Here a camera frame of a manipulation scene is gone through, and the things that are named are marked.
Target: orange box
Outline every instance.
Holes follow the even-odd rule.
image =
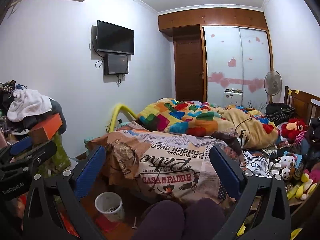
[[[62,121],[59,114],[49,116],[44,121],[36,124],[29,132],[33,144],[40,144],[51,140],[58,131]]]

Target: white wall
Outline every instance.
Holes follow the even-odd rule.
[[[320,96],[320,26],[304,0],[270,0],[264,11],[271,37],[274,70],[284,87]]]
[[[169,41],[158,31],[157,15],[138,3],[23,0],[10,12],[0,26],[0,82],[14,79],[61,104],[69,156],[85,151],[84,138],[105,133],[116,103],[138,113],[172,96]],[[97,20],[134,30],[135,55],[119,87],[116,76],[105,77],[102,67],[95,68],[99,57],[89,43]]]

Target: cow plush toy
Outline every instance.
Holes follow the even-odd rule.
[[[281,126],[281,135],[292,141],[299,135],[299,133],[305,131],[307,126],[303,120],[298,118],[289,119],[288,123]]]
[[[295,154],[288,153],[282,157],[278,157],[278,162],[282,168],[282,178],[284,180],[289,180],[292,178],[295,171],[295,165],[297,163],[297,157]]]

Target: colorful comforter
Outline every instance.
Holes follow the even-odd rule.
[[[196,105],[193,102],[178,102],[163,98],[148,105],[138,114],[144,126],[151,131],[210,136],[214,132],[238,134],[246,130],[244,148],[262,149],[275,143],[279,137],[276,126],[259,111],[246,111],[235,106],[223,109],[210,103]]]

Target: blue gripper pad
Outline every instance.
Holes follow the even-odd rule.
[[[74,194],[79,200],[88,195],[99,171],[106,160],[106,151],[102,146],[95,148],[89,156],[74,168]]]
[[[32,146],[31,137],[27,136],[11,146],[10,154],[17,155],[31,146]]]
[[[228,157],[219,146],[213,146],[210,149],[209,158],[228,195],[238,200],[244,183],[239,165]]]

